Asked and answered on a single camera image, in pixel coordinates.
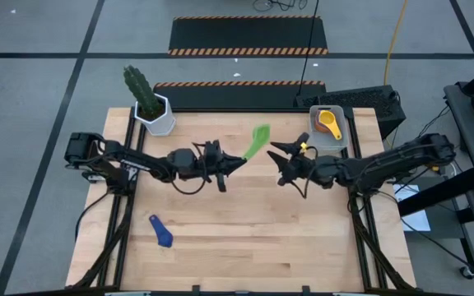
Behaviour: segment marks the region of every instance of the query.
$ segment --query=yellow cable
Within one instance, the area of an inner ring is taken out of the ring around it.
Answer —
[[[388,49],[387,61],[385,62],[385,73],[383,74],[383,84],[385,86],[387,85],[388,64],[389,64],[389,61],[391,59],[391,53],[393,52],[393,49],[394,49],[394,43],[396,42],[396,36],[398,35],[398,29],[400,28],[400,25],[402,24],[402,19],[403,19],[403,15],[405,14],[405,8],[406,7],[407,7],[407,0],[405,0],[403,2],[402,11],[400,12],[400,17],[398,18],[398,23],[396,24],[396,28],[394,29],[393,40],[391,41],[391,46]]]

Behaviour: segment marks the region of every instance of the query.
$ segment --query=gray tray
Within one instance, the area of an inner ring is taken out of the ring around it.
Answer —
[[[319,110],[328,110],[336,116],[336,122],[339,126],[339,130],[342,133],[342,139],[336,140],[332,133],[323,133],[316,131],[314,127],[314,119],[318,114]],[[309,130],[310,138],[309,145],[316,147],[317,150],[327,151],[339,151],[349,146],[349,134],[348,128],[346,127],[345,114],[343,108],[336,105],[315,105],[310,107],[309,116]]]

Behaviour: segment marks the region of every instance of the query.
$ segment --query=wooden table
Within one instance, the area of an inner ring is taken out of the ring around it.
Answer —
[[[373,109],[354,109],[363,156],[383,150]],[[110,109],[103,135],[123,142],[129,109]],[[308,130],[303,113],[177,113],[167,137],[146,136],[144,152],[154,156],[192,147],[191,142],[221,140],[230,155],[243,155],[252,130],[272,125],[271,140],[295,141]],[[133,149],[139,125],[135,126]],[[202,291],[314,292],[363,291],[347,191],[334,185],[323,190],[310,184],[304,200],[291,187],[277,186],[277,167],[263,148],[226,179],[228,192],[215,183],[195,196],[184,196],[169,184],[141,173],[137,185],[121,289]],[[178,182],[184,190],[200,180]],[[382,191],[393,194],[390,186]],[[86,205],[105,192],[90,185]],[[100,254],[113,198],[102,201],[81,222],[67,284],[78,281]],[[415,284],[411,261],[394,202],[372,198],[379,243],[384,254],[409,284]],[[158,215],[174,235],[172,248],[159,247],[148,217]],[[377,286],[374,260],[367,249],[371,280]],[[107,283],[112,283],[116,256],[111,257]]]

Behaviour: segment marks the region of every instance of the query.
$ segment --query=gray floor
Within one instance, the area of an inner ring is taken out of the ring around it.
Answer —
[[[97,2],[0,1],[0,53],[78,53]],[[458,3],[474,35],[474,1]],[[263,14],[311,14],[314,4],[309,0],[303,11],[281,12],[275,7]],[[401,5],[394,0],[322,0],[318,14],[330,52],[386,53]],[[175,16],[259,14],[252,9],[252,0],[105,0],[88,52],[164,53]],[[392,60],[389,83],[400,92],[407,115],[397,134],[399,144],[415,137],[444,107],[444,86],[474,77],[474,53],[449,0],[410,1],[395,52],[468,53],[462,59],[432,59],[426,54],[418,56],[421,59]],[[139,67],[154,84],[297,80],[303,62],[295,58],[86,59],[69,95],[67,114],[6,293],[63,287],[74,224],[88,188],[78,173],[63,168],[63,152],[70,132],[101,132],[109,107],[132,105],[123,84],[123,66]],[[71,58],[0,58],[0,270],[75,63]],[[378,86],[383,84],[384,65],[381,58],[311,59],[305,77],[325,81],[330,91]],[[430,131],[459,142],[450,114]],[[458,163],[463,169],[471,166],[463,154],[458,155]],[[469,230],[474,238],[474,225]],[[407,241],[421,288],[474,295],[474,280],[457,273],[457,262],[421,238],[407,236]],[[462,253],[457,240],[442,243]]]

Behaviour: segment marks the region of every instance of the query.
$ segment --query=potted plant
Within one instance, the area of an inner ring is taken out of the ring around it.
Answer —
[[[137,99],[135,118],[146,126],[152,136],[169,135],[176,120],[168,98],[155,94],[144,74],[131,65],[123,69],[123,78]]]

